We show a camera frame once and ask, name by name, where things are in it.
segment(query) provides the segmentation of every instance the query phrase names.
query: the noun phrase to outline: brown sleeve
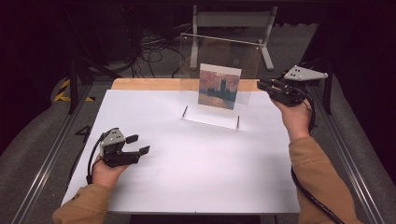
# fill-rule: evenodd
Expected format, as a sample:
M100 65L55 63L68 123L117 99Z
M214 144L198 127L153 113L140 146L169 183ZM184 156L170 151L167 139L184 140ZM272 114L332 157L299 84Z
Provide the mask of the brown sleeve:
M301 185L345 223L361 223L355 214L352 196L334 170L329 158L312 137L290 143L290 158ZM333 223L298 190L301 207L299 223Z
M76 195L52 215L55 224L103 223L112 189L91 184L78 190Z

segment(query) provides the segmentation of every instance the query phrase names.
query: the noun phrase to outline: person's left hand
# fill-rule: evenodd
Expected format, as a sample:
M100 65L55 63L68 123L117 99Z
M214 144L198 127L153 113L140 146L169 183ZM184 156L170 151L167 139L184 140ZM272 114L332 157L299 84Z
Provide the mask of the person's left hand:
M100 159L100 155L96 157L97 162L92 168L92 183L102 185L113 189L117 185L120 175L130 165L116 166L111 168Z

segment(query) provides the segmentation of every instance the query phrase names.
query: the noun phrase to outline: person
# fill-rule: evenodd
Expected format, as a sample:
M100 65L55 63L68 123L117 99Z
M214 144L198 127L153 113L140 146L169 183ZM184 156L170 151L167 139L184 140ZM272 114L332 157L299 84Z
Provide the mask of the person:
M355 213L352 196L332 163L308 131L312 109L303 104L287 107L273 101L282 114L290 139L292 169L301 185L330 208L344 223L361 223ZM102 161L93 167L92 184L53 213L54 223L102 223L111 191L127 166L109 168ZM333 223L333 221L298 190L301 208L299 223Z

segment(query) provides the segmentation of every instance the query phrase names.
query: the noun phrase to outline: painting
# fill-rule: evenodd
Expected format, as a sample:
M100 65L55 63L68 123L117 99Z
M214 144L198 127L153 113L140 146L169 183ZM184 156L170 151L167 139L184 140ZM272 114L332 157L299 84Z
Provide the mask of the painting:
M241 69L201 63L199 105L233 110Z

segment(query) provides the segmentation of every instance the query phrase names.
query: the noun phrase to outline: dark background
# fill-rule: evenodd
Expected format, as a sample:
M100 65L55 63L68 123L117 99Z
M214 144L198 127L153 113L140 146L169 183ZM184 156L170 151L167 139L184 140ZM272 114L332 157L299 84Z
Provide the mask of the dark background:
M144 28L172 38L179 33L174 27L191 22L191 7L131 7L134 22L129 24L130 34L124 30L125 19L117 5L69 8L70 20L76 25L75 35L80 36L75 41L81 54L99 64L130 59L138 54L138 40ZM322 20L322 10L300 7L300 13L296 13L296 8L280 7L276 23L309 24ZM392 165L396 160L393 9L384 3L334 7L328 11L306 56L314 59L325 55L332 59L346 99L396 182ZM53 87L67 76L70 55L64 51L58 29L62 23L53 19L44 1L6 1L0 10L1 154L26 124L50 106Z

